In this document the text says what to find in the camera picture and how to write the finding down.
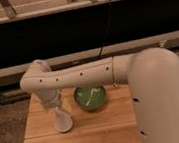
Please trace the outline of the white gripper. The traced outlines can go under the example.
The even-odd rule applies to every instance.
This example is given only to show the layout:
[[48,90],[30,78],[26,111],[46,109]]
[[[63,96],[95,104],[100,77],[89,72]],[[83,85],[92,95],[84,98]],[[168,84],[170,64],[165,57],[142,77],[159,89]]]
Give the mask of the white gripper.
[[46,110],[61,107],[62,105],[61,91],[57,89],[41,91],[38,98]]

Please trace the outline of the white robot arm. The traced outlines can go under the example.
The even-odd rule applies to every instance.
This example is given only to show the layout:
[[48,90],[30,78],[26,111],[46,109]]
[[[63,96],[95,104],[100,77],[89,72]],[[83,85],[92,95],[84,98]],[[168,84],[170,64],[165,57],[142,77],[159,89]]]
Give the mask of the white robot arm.
[[40,59],[21,77],[24,92],[58,106],[63,88],[127,84],[142,143],[179,143],[179,56],[164,48],[112,56],[53,71]]

